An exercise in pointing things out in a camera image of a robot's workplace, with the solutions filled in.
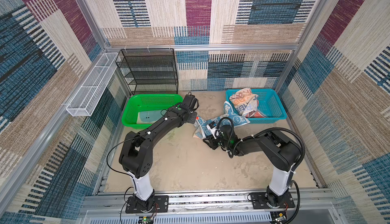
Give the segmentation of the pale yellow teal towel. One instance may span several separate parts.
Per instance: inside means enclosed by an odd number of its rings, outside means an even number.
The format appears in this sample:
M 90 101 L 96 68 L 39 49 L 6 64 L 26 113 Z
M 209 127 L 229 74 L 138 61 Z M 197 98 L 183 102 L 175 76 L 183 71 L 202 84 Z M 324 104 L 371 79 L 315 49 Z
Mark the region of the pale yellow teal towel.
M 141 111 L 138 113 L 137 124 L 153 124 L 165 114 L 165 110 Z

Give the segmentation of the pink orange print towel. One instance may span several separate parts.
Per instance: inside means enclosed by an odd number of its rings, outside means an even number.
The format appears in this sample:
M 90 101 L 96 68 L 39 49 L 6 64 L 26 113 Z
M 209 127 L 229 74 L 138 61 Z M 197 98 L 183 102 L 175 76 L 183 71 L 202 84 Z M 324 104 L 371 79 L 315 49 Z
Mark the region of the pink orange print towel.
M 253 94 L 250 88 L 244 88 L 229 97 L 238 114 L 246 117 L 247 113 L 253 110 L 259 110 L 258 95 Z

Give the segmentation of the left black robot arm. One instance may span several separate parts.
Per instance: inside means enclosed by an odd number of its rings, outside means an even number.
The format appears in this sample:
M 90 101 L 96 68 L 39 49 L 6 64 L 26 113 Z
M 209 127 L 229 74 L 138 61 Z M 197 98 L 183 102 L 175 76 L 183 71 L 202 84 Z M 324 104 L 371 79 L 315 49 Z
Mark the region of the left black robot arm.
M 186 123 L 195 123 L 199 102 L 187 94 L 181 103 L 167 109 L 165 114 L 148 128 L 127 134 L 119 163 L 133 182 L 134 193 L 128 198 L 126 213 L 157 210 L 155 190 L 151 186 L 149 171 L 153 164 L 153 149 L 168 132 Z

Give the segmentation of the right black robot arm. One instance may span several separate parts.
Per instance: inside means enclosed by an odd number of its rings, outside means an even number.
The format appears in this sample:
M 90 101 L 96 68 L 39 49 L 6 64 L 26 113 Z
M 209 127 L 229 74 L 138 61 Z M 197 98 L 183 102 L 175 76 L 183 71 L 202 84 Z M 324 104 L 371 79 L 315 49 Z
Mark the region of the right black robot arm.
M 296 168 L 305 156 L 305 145 L 293 131 L 273 127 L 239 139 L 231 125 L 215 126 L 203 142 L 211 149 L 222 148 L 230 158 L 263 152 L 273 165 L 273 174 L 266 193 L 255 200 L 264 200 L 268 208 L 279 208 L 288 199 Z

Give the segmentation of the red pink towel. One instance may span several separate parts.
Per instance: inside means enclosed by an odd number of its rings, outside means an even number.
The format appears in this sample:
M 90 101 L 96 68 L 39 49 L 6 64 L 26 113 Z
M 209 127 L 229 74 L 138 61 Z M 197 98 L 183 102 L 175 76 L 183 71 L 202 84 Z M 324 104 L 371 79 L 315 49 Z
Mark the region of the red pink towel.
M 266 118 L 267 116 L 259 110 L 253 110 L 247 113 L 247 118 Z

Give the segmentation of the green plastic basket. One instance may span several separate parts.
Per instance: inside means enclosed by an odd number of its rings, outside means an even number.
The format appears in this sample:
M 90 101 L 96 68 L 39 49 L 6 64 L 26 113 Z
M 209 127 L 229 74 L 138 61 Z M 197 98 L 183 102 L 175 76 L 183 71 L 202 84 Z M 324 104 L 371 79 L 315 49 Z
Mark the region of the green plastic basket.
M 128 100 L 121 122 L 126 127 L 146 129 L 151 124 L 137 124 L 138 113 L 141 111 L 166 110 L 183 102 L 177 94 L 143 94 L 135 95 Z

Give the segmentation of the teal plastic basket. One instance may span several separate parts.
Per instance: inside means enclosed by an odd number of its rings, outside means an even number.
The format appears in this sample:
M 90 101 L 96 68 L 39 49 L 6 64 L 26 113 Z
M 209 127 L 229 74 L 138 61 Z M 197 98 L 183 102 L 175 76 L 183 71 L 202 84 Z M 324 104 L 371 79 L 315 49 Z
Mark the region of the teal plastic basket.
M 266 118 L 246 118 L 250 123 L 256 124 L 267 124 L 275 123 L 279 120 L 284 120 L 287 118 L 286 111 L 281 103 L 281 100 L 277 93 L 272 89 L 251 89 L 253 94 L 258 95 L 259 106 L 258 109 L 264 113 Z M 238 89 L 230 89 L 226 91 L 226 101 L 229 102 L 236 114 L 237 110 L 234 108 L 233 104 L 229 101 L 229 97 L 235 92 L 239 91 Z

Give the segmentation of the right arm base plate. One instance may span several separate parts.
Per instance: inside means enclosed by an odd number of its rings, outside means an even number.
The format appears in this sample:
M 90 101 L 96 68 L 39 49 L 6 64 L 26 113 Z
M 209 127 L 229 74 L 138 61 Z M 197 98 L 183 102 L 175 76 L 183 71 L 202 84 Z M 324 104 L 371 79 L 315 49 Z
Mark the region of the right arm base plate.
M 278 209 L 295 208 L 294 200 L 289 191 L 282 196 L 272 192 L 252 192 L 248 195 L 248 200 L 254 209 Z

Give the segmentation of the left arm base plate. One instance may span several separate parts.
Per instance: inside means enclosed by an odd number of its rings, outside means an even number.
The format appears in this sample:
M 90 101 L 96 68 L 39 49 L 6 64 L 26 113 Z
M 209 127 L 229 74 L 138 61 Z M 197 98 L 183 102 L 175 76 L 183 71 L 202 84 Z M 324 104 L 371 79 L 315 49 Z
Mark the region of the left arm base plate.
M 165 213 L 168 211 L 169 196 L 167 195 L 152 195 L 146 201 L 139 199 L 136 196 L 130 196 L 127 199 L 126 214 L 136 213 Z

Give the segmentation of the aluminium front rail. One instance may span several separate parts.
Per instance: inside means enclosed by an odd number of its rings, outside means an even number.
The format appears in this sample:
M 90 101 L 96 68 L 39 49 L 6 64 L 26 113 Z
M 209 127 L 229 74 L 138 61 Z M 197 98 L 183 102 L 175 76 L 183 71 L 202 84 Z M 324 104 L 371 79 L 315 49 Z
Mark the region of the aluminium front rail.
M 239 212 L 239 211 L 293 211 L 338 208 L 333 193 L 328 188 L 291 188 L 278 208 L 271 207 L 264 189 L 219 191 L 156 192 L 152 202 L 159 213 L 182 214 L 190 212 Z M 136 205 L 132 194 L 118 192 L 85 197 L 79 216 L 110 214 Z

